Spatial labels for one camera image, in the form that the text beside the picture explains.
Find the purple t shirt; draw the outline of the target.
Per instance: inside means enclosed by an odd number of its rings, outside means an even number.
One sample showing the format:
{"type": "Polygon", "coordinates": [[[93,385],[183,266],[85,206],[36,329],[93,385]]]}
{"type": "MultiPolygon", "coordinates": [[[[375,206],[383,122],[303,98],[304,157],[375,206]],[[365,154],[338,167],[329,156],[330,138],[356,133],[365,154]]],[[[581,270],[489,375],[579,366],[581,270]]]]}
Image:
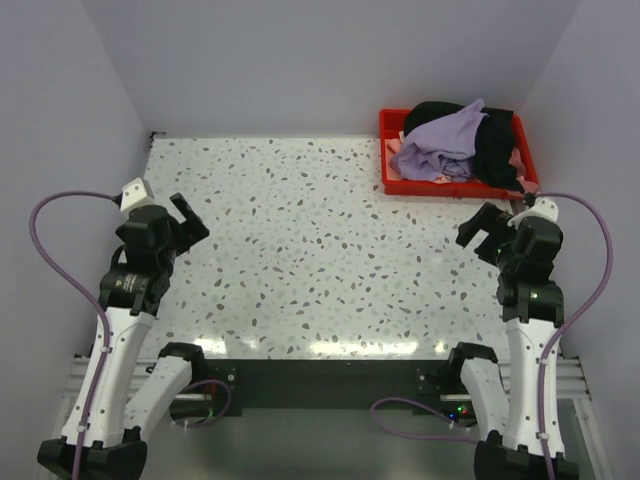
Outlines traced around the purple t shirt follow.
{"type": "Polygon", "coordinates": [[[418,104],[405,118],[404,140],[391,157],[391,170],[410,181],[469,181],[476,136],[487,116],[484,108],[482,99],[466,106],[435,101],[418,104]]]}

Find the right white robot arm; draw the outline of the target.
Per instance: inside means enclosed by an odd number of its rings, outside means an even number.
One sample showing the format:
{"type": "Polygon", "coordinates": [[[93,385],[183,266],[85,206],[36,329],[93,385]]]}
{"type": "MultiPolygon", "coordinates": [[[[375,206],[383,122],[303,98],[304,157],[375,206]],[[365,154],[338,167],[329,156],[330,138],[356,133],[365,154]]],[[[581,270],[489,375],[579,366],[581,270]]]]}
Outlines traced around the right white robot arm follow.
{"type": "Polygon", "coordinates": [[[441,375],[459,393],[468,392],[479,428],[473,469],[478,479],[576,479],[558,420],[557,333],[565,321],[564,295],[552,280],[564,235],[557,206],[537,200],[512,215],[492,203],[458,228],[465,247],[479,232],[477,257],[498,268],[496,298],[510,354],[504,379],[495,351],[461,342],[441,375]]]}

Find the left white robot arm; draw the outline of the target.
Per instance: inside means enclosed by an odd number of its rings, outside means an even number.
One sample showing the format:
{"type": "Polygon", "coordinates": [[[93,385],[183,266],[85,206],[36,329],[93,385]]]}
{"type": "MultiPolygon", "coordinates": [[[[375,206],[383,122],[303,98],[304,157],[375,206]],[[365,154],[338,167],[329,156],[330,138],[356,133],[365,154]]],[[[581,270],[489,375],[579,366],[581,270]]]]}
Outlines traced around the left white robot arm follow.
{"type": "Polygon", "coordinates": [[[207,380],[201,347],[169,343],[154,372],[130,392],[141,347],[170,288],[176,259],[206,239],[208,228],[179,193],[163,206],[129,206],[113,197],[125,216],[120,246],[99,284],[85,296],[97,314],[95,340],[76,403],[58,437],[41,443],[38,463],[60,479],[138,479],[148,441],[174,397],[196,392],[207,380]]]}

